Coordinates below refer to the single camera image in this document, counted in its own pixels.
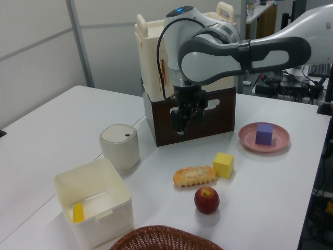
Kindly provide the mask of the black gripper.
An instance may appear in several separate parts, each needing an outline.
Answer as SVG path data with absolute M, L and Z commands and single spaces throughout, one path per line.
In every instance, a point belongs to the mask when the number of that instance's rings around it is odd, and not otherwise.
M 187 116 L 181 112 L 183 108 L 196 110 L 198 122 L 204 122 L 204 111 L 208 106 L 207 92 L 201 86 L 174 86 L 174 97 L 178 103 L 178 109 L 171 108 L 171 128 L 178 134 L 184 134 Z

